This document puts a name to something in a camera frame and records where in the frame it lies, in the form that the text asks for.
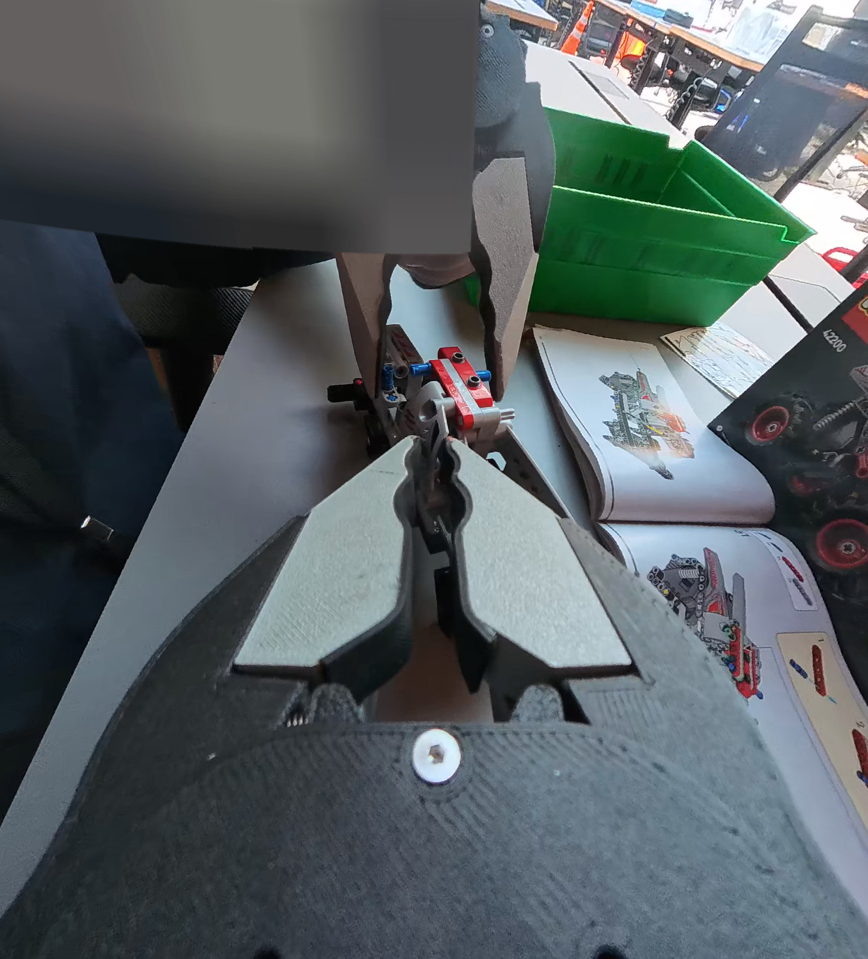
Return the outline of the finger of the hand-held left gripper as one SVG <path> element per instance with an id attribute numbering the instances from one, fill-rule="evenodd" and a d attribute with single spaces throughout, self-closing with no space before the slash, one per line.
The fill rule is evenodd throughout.
<path id="1" fill-rule="evenodd" d="M 390 316 L 394 255 L 337 255 L 346 317 L 360 377 L 368 391 L 380 391 Z"/>
<path id="2" fill-rule="evenodd" d="M 481 286 L 489 388 L 499 402 L 516 364 L 538 258 L 524 159 L 490 162 L 476 174 L 472 202 L 471 262 Z"/>

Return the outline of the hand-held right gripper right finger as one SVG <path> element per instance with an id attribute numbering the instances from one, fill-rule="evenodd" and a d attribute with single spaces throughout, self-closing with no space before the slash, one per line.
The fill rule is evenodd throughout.
<path id="1" fill-rule="evenodd" d="M 442 528 L 450 561 L 450 626 L 471 692 L 488 690 L 495 721 L 524 692 L 632 676 L 632 654 L 560 517 L 459 440 L 442 449 Z"/>

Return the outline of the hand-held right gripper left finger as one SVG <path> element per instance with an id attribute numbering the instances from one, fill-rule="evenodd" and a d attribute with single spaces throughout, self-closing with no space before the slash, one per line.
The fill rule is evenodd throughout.
<path id="1" fill-rule="evenodd" d="M 404 438 L 310 510 L 236 653 L 237 671 L 340 685 L 363 702 L 406 665 L 421 450 Z"/>

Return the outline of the grey black lego model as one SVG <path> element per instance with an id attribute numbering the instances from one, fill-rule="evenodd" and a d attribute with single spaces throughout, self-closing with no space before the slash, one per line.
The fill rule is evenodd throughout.
<path id="1" fill-rule="evenodd" d="M 356 410 L 368 414 L 369 438 L 380 441 L 385 452 L 404 438 L 421 442 L 420 463 L 414 470 L 416 520 L 433 552 L 446 550 L 442 528 L 442 509 L 446 505 L 443 484 L 446 480 L 442 449 L 448 440 L 459 440 L 494 465 L 560 517 L 568 516 L 560 496 L 548 484 L 536 463 L 511 428 L 512 410 L 500 407 L 503 419 L 491 430 L 484 429 L 469 441 L 457 438 L 448 429 L 440 400 L 434 400 L 437 388 L 412 385 L 408 366 L 420 363 L 420 356 L 398 326 L 386 332 L 386 351 L 380 376 L 381 390 L 366 390 L 362 379 L 349 386 L 329 388 L 330 402 L 351 402 Z"/>

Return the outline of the red lego beam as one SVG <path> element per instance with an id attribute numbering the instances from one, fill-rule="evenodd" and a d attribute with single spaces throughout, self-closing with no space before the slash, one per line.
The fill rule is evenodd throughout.
<path id="1" fill-rule="evenodd" d="M 408 366 L 412 385 L 433 384 L 434 400 L 441 408 L 453 436 L 473 441 L 484 429 L 494 429 L 503 419 L 489 385 L 488 370 L 478 371 L 458 346 L 442 347 L 436 359 Z"/>

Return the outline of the lego instruction booklet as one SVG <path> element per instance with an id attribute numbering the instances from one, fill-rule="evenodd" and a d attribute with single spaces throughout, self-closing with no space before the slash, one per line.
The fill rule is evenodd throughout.
<path id="1" fill-rule="evenodd" d="M 658 348 L 536 326 L 597 533 L 710 652 L 858 893 L 868 879 L 868 705 L 820 576 L 767 527 L 770 486 L 694 413 Z"/>

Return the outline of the black lego box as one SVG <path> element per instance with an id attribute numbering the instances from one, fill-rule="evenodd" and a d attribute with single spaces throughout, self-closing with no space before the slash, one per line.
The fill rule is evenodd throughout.
<path id="1" fill-rule="evenodd" d="M 771 486 L 868 705 L 868 281 L 708 426 Z"/>

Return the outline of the person's left hand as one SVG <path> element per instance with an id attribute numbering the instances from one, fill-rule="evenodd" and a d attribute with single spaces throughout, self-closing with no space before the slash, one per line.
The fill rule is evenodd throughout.
<path id="1" fill-rule="evenodd" d="M 398 258 L 398 265 L 424 290 L 441 289 L 475 272 L 467 253 L 404 254 Z"/>

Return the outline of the orange traffic cone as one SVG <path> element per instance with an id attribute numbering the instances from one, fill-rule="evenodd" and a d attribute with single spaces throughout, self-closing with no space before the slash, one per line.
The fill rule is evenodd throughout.
<path id="1" fill-rule="evenodd" d="M 563 36 L 558 48 L 560 53 L 568 55 L 578 54 L 584 42 L 595 7 L 595 1 L 585 1 L 584 6 L 579 8 L 578 15 L 573 20 L 565 22 Z"/>

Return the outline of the grey side table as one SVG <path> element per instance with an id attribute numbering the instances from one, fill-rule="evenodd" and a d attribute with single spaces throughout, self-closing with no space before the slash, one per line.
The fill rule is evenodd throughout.
<path id="1" fill-rule="evenodd" d="M 640 99 L 605 66 L 526 43 L 526 77 L 540 86 L 547 109 L 572 113 L 666 136 L 670 146 L 684 147 L 689 138 Z"/>

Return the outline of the green plastic bin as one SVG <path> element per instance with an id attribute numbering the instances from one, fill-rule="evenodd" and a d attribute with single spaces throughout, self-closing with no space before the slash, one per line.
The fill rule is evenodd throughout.
<path id="1" fill-rule="evenodd" d="M 702 143 L 672 145 L 661 132 L 546 108 L 555 152 L 555 186 L 723 215 L 780 228 L 796 246 L 815 231 Z"/>
<path id="2" fill-rule="evenodd" d="M 577 267 L 759 282 L 792 250 L 779 224 L 556 186 L 540 257 Z"/>
<path id="3" fill-rule="evenodd" d="M 536 264 L 528 308 L 536 314 L 708 327 L 785 253 L 648 244 L 549 246 Z"/>

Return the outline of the black chair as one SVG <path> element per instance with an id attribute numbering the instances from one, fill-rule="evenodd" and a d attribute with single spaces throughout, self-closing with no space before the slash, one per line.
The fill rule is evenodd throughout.
<path id="1" fill-rule="evenodd" d="M 175 421 L 186 432 L 261 280 L 331 253 L 207 246 L 97 233 L 116 299 L 161 357 Z"/>

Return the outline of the wooden workbench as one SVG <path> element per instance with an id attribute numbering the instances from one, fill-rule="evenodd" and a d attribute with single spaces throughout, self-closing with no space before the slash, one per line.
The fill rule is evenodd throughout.
<path id="1" fill-rule="evenodd" d="M 743 90 L 766 65 L 761 55 L 737 52 L 727 42 L 716 40 L 700 30 L 681 26 L 646 12 L 629 2 L 595 1 L 594 11 L 611 12 L 614 22 L 611 42 L 605 59 L 610 68 L 620 60 L 623 39 L 632 36 L 644 44 L 644 50 L 632 71 L 631 87 L 640 95 L 653 72 L 660 83 L 685 70 L 684 84 L 675 102 L 665 115 L 666 120 L 682 129 L 693 109 L 698 91 L 705 83 L 713 86 L 712 103 L 716 104 L 724 83 L 735 73 L 736 90 Z"/>

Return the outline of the white sticker sheet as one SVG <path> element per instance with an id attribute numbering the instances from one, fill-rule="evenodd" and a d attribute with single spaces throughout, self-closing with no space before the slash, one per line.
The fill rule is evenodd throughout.
<path id="1" fill-rule="evenodd" d="M 731 400 L 752 387 L 775 363 L 757 345 L 723 323 L 676 330 L 659 339 Z"/>

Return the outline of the black display panel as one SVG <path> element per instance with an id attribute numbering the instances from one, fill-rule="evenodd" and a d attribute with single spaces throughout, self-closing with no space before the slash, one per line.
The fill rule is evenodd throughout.
<path id="1" fill-rule="evenodd" d="M 868 19 L 811 6 L 703 145 L 781 201 L 821 173 L 868 115 Z"/>

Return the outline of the person's dark blue clothing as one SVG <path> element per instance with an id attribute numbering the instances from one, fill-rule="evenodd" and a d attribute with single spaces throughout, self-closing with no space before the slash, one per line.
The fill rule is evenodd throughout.
<path id="1" fill-rule="evenodd" d="M 94 235 L 0 220 L 0 825 L 180 446 Z"/>

